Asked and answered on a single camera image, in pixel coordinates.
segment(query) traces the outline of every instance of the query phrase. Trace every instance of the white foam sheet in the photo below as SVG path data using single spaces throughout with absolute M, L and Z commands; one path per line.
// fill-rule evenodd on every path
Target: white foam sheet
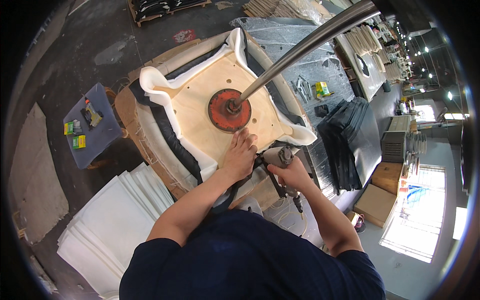
M 173 199 L 151 166 L 108 182 L 59 237 L 57 253 L 105 299 L 117 299 L 135 248 Z
M 77 270 L 100 295 L 119 290 L 121 277 L 112 272 L 104 261 L 71 233 L 65 234 L 57 253 Z
M 210 178 L 211 175 L 213 175 L 213 173 L 216 171 L 218 162 L 216 162 L 213 158 L 209 157 L 207 154 L 205 154 L 200 149 L 195 147 L 182 135 L 180 125 L 173 111 L 170 96 L 168 95 L 168 93 L 164 91 L 153 90 L 153 87 L 161 86 L 161 87 L 167 87 L 171 89 L 180 88 L 192 77 L 200 73 L 203 69 L 212 65 L 214 62 L 216 62 L 217 60 L 221 59 L 226 54 L 231 52 L 235 52 L 235 57 L 237 59 L 238 64 L 247 72 L 249 72 L 254 78 L 257 78 L 255 73 L 252 70 L 250 70 L 247 66 L 247 60 L 245 58 L 244 49 L 245 49 L 245 45 L 243 43 L 243 33 L 240 28 L 235 28 L 231 31 L 230 35 L 226 39 L 226 43 L 220 48 L 220 50 L 216 54 L 214 54 L 209 59 L 203 61 L 202 63 L 199 63 L 198 65 L 194 66 L 187 72 L 179 75 L 175 79 L 167 80 L 165 76 L 162 75 L 162 73 L 154 67 L 142 68 L 140 72 L 140 86 L 145 91 L 145 95 L 149 96 L 152 102 L 160 104 L 165 108 L 165 112 L 167 114 L 168 120 L 172 125 L 173 131 L 175 132 L 177 139 L 180 141 L 181 145 L 188 152 L 190 152 L 193 155 L 193 157 L 198 161 L 198 165 L 201 170 L 200 174 L 202 176 L 203 181 L 206 181 L 208 178 Z M 309 145 L 316 140 L 317 137 L 311 130 L 303 126 L 293 124 L 287 117 L 285 117 L 277 109 L 271 96 L 270 96 L 270 102 L 272 103 L 272 106 L 274 107 L 280 122 L 287 124 L 293 129 L 292 136 L 284 135 L 281 138 L 279 138 L 280 141 L 288 142 L 291 144 L 297 144 L 297 145 Z

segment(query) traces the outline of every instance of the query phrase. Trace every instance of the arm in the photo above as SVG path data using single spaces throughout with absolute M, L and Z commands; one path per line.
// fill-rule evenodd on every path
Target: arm
M 255 134 L 249 134 L 248 128 L 235 132 L 223 167 L 162 213 L 147 241 L 167 238 L 180 246 L 185 245 L 188 236 L 205 218 L 215 200 L 232 184 L 252 172 L 257 153 L 257 147 L 252 144 L 256 139 Z
M 305 195 L 317 220 L 320 235 L 334 257 L 347 250 L 363 252 L 360 239 L 347 216 L 313 183 L 298 157 L 295 156 L 286 169 L 269 165 L 268 170 L 278 175 L 280 183 L 288 184 Z

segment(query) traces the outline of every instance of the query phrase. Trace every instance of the white foam padding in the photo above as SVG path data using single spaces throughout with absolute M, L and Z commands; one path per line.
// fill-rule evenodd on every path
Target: white foam padding
M 58 239 L 58 255 L 105 299 L 117 299 L 120 280 L 173 199 L 151 166 L 141 163 L 108 182 L 73 217 Z

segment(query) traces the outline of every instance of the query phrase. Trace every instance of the pneumatic staple gun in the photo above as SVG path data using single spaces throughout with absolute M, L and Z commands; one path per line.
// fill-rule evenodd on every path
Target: pneumatic staple gun
M 286 168 L 293 160 L 293 153 L 290 149 L 290 146 L 275 147 L 265 150 L 260 155 L 260 158 L 265 165 L 265 169 L 269 164 L 279 168 Z M 277 183 L 274 175 L 268 170 L 267 173 L 274 183 L 275 189 L 280 197 L 284 198 L 286 195 L 293 197 L 293 203 L 297 207 L 299 213 L 301 214 L 301 218 L 303 219 L 303 207 L 301 204 L 300 193 L 288 185 L 286 187 L 280 186 L 280 184 Z

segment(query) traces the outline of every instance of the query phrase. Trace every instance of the red mark on floor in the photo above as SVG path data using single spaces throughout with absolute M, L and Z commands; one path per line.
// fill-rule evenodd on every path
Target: red mark on floor
M 195 31 L 193 29 L 180 30 L 172 38 L 175 40 L 175 43 L 184 43 L 192 41 L 196 38 Z

